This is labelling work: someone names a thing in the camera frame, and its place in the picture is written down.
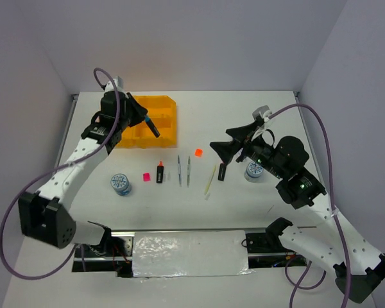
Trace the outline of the black pink-tip highlighter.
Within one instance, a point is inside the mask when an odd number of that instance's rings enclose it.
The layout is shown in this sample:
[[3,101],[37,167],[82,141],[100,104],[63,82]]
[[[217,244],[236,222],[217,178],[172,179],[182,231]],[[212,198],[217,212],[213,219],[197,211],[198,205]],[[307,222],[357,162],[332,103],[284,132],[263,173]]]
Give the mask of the black pink-tip highlighter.
[[226,170],[227,170],[227,165],[225,163],[220,163],[219,172],[218,172],[218,181],[223,182],[225,180]]

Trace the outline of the orange marker cap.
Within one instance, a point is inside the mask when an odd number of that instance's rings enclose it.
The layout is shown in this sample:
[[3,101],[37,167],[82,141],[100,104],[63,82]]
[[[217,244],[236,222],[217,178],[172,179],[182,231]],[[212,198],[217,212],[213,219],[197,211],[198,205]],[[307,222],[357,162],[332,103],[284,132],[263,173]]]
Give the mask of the orange marker cap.
[[195,155],[196,157],[201,157],[201,156],[202,156],[202,153],[203,153],[203,150],[197,148],[196,151],[195,151],[195,153],[194,153],[194,155]]

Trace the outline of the pink marker cap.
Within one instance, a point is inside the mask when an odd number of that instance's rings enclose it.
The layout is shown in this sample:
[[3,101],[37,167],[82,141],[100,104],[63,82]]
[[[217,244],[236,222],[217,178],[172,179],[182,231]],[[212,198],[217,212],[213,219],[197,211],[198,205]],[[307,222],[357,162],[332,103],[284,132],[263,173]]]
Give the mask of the pink marker cap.
[[143,181],[144,182],[149,182],[151,180],[150,174],[149,173],[144,173],[143,174]]

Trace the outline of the black orange-tip highlighter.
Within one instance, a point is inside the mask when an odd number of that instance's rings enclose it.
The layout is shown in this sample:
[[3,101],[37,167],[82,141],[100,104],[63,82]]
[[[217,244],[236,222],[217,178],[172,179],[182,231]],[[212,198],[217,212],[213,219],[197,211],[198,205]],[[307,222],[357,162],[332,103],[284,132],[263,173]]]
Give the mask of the black orange-tip highlighter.
[[163,165],[163,162],[160,161],[157,166],[156,183],[161,184],[163,182],[163,178],[164,178],[164,165]]

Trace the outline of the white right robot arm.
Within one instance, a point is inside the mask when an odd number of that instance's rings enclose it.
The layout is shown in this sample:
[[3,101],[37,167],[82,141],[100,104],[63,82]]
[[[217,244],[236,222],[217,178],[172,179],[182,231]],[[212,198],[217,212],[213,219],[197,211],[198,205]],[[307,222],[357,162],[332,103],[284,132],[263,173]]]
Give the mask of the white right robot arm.
[[338,289],[349,300],[362,303],[385,279],[385,253],[372,246],[330,204],[320,181],[306,168],[309,154],[302,141],[285,136],[277,145],[268,144],[259,129],[264,122],[226,130],[229,142],[211,142],[210,147],[226,165],[249,158],[278,178],[278,194],[299,214],[309,218],[327,238],[321,242],[304,235],[296,223],[278,218],[267,228],[266,244],[273,251],[294,250],[334,277]]

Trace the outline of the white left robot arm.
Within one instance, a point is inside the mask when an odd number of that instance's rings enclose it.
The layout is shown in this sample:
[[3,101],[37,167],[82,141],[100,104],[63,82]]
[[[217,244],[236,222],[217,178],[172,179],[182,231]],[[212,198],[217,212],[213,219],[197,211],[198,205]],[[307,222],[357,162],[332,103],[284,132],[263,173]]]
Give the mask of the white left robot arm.
[[147,110],[123,89],[115,77],[105,85],[100,110],[84,129],[78,145],[58,170],[35,193],[24,192],[18,200],[22,234],[62,249],[86,244],[99,256],[113,247],[111,230],[95,222],[76,221],[71,205],[91,173],[122,139],[122,133],[145,119]]

